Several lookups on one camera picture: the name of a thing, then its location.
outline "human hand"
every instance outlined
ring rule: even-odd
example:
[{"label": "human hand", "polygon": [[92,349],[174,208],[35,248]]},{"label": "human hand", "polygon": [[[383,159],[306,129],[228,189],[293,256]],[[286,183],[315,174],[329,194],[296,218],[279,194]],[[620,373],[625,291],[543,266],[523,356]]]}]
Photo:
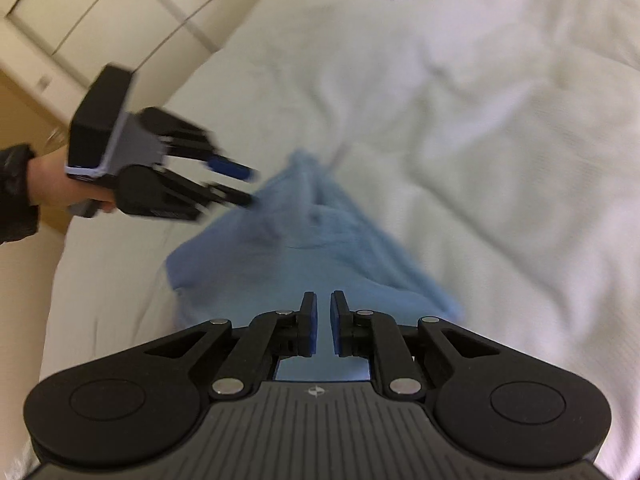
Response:
[{"label": "human hand", "polygon": [[66,176],[66,149],[65,146],[29,161],[27,187],[31,204],[66,207],[92,198],[102,202],[103,211],[113,211],[116,205],[111,189],[79,182]]}]

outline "person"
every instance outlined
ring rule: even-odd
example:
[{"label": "person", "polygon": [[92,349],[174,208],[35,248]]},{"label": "person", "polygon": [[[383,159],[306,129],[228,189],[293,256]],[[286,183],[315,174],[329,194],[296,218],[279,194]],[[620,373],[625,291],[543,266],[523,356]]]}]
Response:
[{"label": "person", "polygon": [[28,144],[0,151],[0,244],[38,230],[39,206],[66,207],[87,199],[115,209],[113,191],[66,176],[66,147],[35,156]]}]

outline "brown wooden panel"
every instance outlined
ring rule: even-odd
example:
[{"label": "brown wooden panel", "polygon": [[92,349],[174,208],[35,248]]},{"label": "brown wooden panel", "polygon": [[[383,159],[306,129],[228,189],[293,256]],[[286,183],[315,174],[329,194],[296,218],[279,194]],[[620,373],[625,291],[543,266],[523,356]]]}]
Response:
[{"label": "brown wooden panel", "polygon": [[[0,70],[0,150],[28,142],[41,155],[47,138],[57,128],[66,131],[67,126]],[[43,222],[66,233],[71,221],[66,211],[45,206],[40,213]]]}]

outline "white blanket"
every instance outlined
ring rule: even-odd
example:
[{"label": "white blanket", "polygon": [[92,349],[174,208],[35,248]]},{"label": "white blanket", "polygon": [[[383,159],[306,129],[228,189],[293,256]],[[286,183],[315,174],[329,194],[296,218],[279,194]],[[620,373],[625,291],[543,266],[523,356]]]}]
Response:
[{"label": "white blanket", "polygon": [[[598,464],[634,480],[639,70],[640,0],[263,0],[169,108],[262,179],[332,165],[467,327],[603,390]],[[42,375],[171,330],[162,263],[201,228],[74,220]]]}]

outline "wall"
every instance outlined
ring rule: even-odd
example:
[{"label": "wall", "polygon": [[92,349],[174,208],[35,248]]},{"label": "wall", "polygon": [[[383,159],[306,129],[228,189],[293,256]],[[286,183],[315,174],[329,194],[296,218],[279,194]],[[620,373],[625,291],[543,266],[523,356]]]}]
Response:
[{"label": "wall", "polygon": [[38,382],[63,245],[63,236],[46,225],[33,237],[0,245],[0,472],[28,438],[22,404]]}]

